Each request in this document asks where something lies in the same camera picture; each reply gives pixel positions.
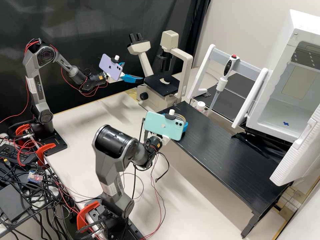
black curtain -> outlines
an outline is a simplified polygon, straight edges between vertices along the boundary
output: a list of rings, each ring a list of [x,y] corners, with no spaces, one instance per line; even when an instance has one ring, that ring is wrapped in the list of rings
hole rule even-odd
[[[179,48],[195,53],[203,22],[203,9],[208,0],[3,0],[0,42],[0,121],[20,113],[27,101],[23,49],[32,38],[42,38],[54,45],[73,65],[100,72],[103,53],[119,55],[124,72],[143,76],[137,56],[130,55],[128,34],[141,32],[150,40],[147,52],[155,72],[159,70],[156,55],[160,53],[161,34],[165,30],[179,33]],[[182,64],[173,62],[172,73],[181,71]],[[58,64],[40,70],[46,100],[53,113],[85,104],[136,87],[123,81],[99,89],[86,98],[62,79]],[[5,132],[13,123],[30,119],[26,111],[0,124]]]

mint green smartphone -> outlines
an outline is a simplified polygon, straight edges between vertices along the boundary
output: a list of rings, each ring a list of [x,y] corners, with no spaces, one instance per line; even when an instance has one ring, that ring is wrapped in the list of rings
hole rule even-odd
[[[169,138],[179,141],[182,136],[184,122],[178,119],[168,119],[164,115],[154,112],[147,112],[144,121],[144,129],[156,134],[166,135]]]

gray robot arm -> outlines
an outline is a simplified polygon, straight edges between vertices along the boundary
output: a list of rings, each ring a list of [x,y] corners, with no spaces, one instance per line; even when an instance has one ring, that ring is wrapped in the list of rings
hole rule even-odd
[[[47,126],[47,131],[53,132],[53,114],[46,102],[39,69],[48,63],[57,62],[76,84],[82,85],[82,89],[85,91],[90,91],[94,86],[106,83],[107,76],[100,73],[87,77],[77,66],[71,65],[55,47],[44,43],[40,38],[33,41],[36,43],[27,45],[23,58],[28,87],[32,96],[31,112],[39,123]]]
[[[103,193],[101,203],[122,218],[127,218],[134,201],[124,193],[120,172],[130,162],[141,168],[149,168],[156,153],[162,147],[161,139],[152,136],[144,144],[109,125],[96,133],[92,147],[96,155],[96,174]]]

smartphone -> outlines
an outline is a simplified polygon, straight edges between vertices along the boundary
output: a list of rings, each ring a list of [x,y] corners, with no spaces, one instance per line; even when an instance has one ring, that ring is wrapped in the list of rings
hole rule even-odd
[[[147,112],[144,121],[144,129],[159,135],[166,135],[169,138],[179,141],[182,136],[184,122],[175,118],[168,119],[165,115]]]
[[[103,54],[99,63],[99,67],[107,73],[112,79],[118,81],[122,72],[122,66],[111,61],[107,54]]]

small white bottle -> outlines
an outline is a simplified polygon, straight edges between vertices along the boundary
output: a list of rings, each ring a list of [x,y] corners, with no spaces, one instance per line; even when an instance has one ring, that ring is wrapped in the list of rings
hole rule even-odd
[[[196,109],[201,112],[201,113],[205,113],[206,110],[205,110],[205,107],[206,107],[206,104],[204,102],[198,102],[197,105],[196,105]]]

